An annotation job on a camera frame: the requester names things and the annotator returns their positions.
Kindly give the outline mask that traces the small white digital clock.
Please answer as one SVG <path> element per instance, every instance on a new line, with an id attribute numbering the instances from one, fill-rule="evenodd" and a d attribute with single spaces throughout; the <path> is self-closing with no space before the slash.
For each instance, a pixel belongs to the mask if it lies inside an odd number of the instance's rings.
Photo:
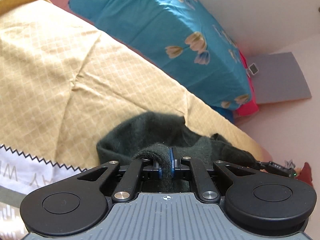
<path id="1" fill-rule="evenodd" d="M 252 63 L 248 66 L 248 72 L 254 76 L 259 72 L 259 69 L 257 68 L 257 65 L 255 63 Z"/>

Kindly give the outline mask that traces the yellow and beige patterned bedsheet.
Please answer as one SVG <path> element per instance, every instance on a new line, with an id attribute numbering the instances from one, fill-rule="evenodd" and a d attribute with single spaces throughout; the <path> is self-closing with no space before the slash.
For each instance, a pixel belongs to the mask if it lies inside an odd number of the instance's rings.
<path id="1" fill-rule="evenodd" d="M 125 45 L 47 0 L 1 0 L 1 185 L 33 190 L 98 165 L 96 144 L 145 111 L 183 116 L 263 151 L 177 81 Z M 193 193 L 139 193 L 93 228 L 60 239 L 254 239 Z"/>

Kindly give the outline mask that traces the dark green knit sweater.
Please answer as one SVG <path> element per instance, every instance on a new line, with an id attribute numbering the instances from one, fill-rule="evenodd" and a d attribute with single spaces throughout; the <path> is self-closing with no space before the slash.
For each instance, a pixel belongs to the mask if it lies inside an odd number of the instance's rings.
<path id="1" fill-rule="evenodd" d="M 234 147 L 219 133 L 211 137 L 199 135 L 185 125 L 182 116 L 146 112 L 122 122 L 100 141 L 96 149 L 100 163 L 117 160 L 129 165 L 134 159 L 149 158 L 159 163 L 162 178 L 147 182 L 146 191 L 188 192 L 185 180 L 172 179 L 169 152 L 176 149 L 178 159 L 189 156 L 212 165 L 222 160 L 258 169 L 257 161 L 249 152 Z"/>

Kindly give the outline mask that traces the blue floral folded quilt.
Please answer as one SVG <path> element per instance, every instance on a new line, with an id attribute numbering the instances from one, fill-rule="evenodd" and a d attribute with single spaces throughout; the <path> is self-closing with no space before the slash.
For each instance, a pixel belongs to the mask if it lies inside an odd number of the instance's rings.
<path id="1" fill-rule="evenodd" d="M 199 0 L 69 0 L 68 5 L 206 104 L 236 110 L 250 100 L 236 43 Z"/>

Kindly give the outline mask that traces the grey wooden headboard panel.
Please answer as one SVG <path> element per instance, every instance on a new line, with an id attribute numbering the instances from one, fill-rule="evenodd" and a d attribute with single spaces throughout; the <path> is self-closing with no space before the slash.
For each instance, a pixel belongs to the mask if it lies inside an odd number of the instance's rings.
<path id="1" fill-rule="evenodd" d="M 257 65 L 252 76 L 256 102 L 259 105 L 312 98 L 303 72 L 291 52 L 260 54 L 246 58 L 247 65 Z"/>

